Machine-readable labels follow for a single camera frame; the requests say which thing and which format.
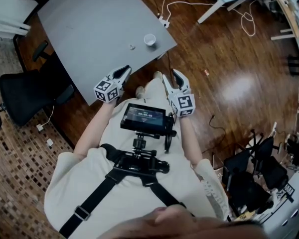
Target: white cup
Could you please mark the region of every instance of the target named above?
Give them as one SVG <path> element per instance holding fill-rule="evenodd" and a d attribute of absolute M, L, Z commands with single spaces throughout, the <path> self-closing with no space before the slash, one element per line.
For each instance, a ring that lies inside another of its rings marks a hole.
<path fill-rule="evenodd" d="M 153 34 L 147 34 L 146 36 L 144 36 L 144 43 L 151 47 L 154 45 L 154 43 L 156 42 L 156 37 Z"/>

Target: mosaic tile floor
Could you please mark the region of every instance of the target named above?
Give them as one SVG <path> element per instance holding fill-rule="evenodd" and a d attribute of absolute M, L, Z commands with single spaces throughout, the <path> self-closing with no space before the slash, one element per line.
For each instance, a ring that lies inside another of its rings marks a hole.
<path fill-rule="evenodd" d="M 0 75 L 19 72 L 13 42 L 0 39 Z M 0 115 L 0 238 L 61 238 L 45 217 L 43 201 L 58 154 L 71 148 L 51 123 L 37 131 L 48 120 L 43 111 L 24 127 Z"/>

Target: strap buckle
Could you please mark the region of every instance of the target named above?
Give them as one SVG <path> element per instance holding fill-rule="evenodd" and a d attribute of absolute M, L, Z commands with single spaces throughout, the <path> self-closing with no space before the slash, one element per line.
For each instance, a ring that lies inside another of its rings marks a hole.
<path fill-rule="evenodd" d="M 81 212 L 83 212 L 83 213 L 85 213 L 86 214 L 86 217 L 85 218 L 83 218 L 83 217 L 81 217 L 76 211 L 77 210 L 80 210 Z M 76 208 L 75 208 L 75 210 L 74 210 L 74 215 L 76 216 L 76 217 L 78 217 L 80 220 L 82 220 L 82 221 L 87 221 L 87 219 L 90 217 L 90 213 L 88 213 L 87 211 L 85 211 L 81 206 L 77 206 Z"/>

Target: small display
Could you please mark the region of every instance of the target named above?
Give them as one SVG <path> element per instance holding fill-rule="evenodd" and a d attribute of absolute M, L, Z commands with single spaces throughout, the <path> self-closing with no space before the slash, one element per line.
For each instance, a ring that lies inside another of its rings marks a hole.
<path fill-rule="evenodd" d="M 161 112 L 130 107 L 124 119 L 151 125 L 163 126 L 163 117 L 164 114 Z"/>

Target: wooden floor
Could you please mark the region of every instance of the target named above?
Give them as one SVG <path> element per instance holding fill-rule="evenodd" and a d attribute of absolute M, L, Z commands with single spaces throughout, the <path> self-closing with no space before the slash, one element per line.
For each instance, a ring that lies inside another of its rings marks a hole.
<path fill-rule="evenodd" d="M 163 0 L 143 0 L 156 14 Z M 166 4 L 177 0 L 166 0 Z M 215 3 L 216 0 L 180 0 L 188 2 Z M 291 77 L 286 66 L 286 57 L 298 55 L 294 39 L 271 41 L 287 24 L 274 21 L 271 14 L 257 2 L 252 4 L 252 14 L 256 24 L 256 35 L 249 37 L 241 28 L 241 16 L 235 11 L 221 8 L 205 22 L 197 20 L 209 6 L 173 4 L 170 6 L 171 33 L 177 46 L 169 52 L 170 65 L 180 70 L 190 80 L 195 94 L 197 109 L 191 117 L 201 149 L 217 148 L 221 159 L 233 153 L 233 144 L 246 143 L 250 129 L 268 135 L 276 121 L 278 131 L 275 144 L 283 141 L 286 133 L 293 132 L 298 108 L 299 78 Z M 238 10 L 248 11 L 249 2 Z M 28 70 L 39 69 L 44 60 L 32 62 L 31 56 L 36 46 L 48 40 L 39 18 L 34 16 L 27 37 L 18 40 L 20 52 Z M 252 32 L 251 23 L 246 28 Z M 168 58 L 138 70 L 129 79 L 126 98 L 133 97 L 137 83 L 145 85 L 153 72 L 160 70 L 169 74 Z M 75 144 L 88 122 L 97 112 L 100 103 L 88 106 L 79 93 L 68 103 L 56 107 L 53 118 L 59 128 Z M 212 115 L 214 126 L 222 126 L 226 136 L 221 144 L 223 131 L 211 128 L 208 123 Z"/>

